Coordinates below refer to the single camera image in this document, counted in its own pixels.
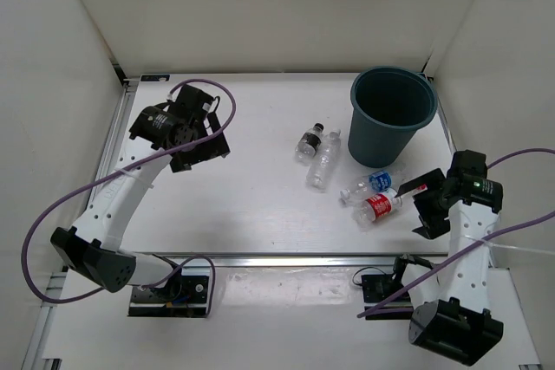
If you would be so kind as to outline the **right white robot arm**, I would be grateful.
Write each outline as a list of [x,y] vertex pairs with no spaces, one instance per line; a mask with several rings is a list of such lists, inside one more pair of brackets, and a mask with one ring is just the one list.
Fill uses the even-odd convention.
[[408,339],[471,367],[504,331],[490,311],[486,246],[499,220],[503,187],[488,179],[484,154],[465,150],[454,153],[446,172],[436,168],[400,185],[397,197],[414,203],[421,221],[416,234],[449,237],[444,266],[405,255],[389,279],[392,295],[413,305]]

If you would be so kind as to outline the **red label plastic bottle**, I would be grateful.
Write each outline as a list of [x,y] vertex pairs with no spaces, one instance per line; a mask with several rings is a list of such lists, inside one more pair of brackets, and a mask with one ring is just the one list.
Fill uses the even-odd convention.
[[359,203],[353,211],[353,218],[359,225],[368,226],[399,211],[402,205],[397,191],[389,188]]

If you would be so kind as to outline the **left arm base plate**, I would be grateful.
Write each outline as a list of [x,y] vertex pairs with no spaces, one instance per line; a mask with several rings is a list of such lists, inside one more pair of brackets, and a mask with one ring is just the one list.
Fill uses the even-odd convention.
[[211,284],[209,269],[185,268],[162,288],[132,288],[127,315],[150,318],[206,318]]

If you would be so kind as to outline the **blue label plastic bottle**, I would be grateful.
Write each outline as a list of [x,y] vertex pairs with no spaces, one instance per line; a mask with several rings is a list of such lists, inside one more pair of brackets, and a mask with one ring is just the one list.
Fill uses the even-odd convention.
[[343,188],[339,195],[347,205],[359,204],[395,185],[398,175],[387,170],[365,174]]

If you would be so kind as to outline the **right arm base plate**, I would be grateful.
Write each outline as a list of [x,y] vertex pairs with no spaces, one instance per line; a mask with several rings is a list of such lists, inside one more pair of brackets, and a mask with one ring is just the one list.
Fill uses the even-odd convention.
[[[357,270],[352,276],[351,282],[356,288],[362,290],[362,297],[366,303],[365,308],[368,309],[370,304],[381,302],[401,289],[403,287],[402,278],[409,265],[423,267],[424,271],[435,267],[434,263],[423,257],[404,254],[395,259],[391,273],[386,273],[376,266],[367,266]],[[413,313],[408,293],[400,296],[387,308],[393,309],[394,312],[367,316],[366,320],[408,320]]]

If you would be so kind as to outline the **black label plastic bottle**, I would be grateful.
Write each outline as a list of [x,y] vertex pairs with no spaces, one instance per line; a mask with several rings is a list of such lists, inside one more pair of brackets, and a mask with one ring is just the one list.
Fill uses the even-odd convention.
[[309,164],[313,160],[322,143],[323,130],[324,126],[321,123],[316,123],[303,134],[295,150],[297,162]]

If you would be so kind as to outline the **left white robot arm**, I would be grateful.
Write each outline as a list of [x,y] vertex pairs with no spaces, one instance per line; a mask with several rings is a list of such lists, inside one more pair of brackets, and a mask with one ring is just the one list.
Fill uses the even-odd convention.
[[219,98],[182,85],[165,102],[145,107],[132,123],[109,180],[90,206],[50,239],[69,269],[115,293],[125,286],[152,289],[163,301],[179,296],[175,263],[124,250],[127,226],[153,182],[166,167],[173,172],[217,157],[229,146],[215,110]]

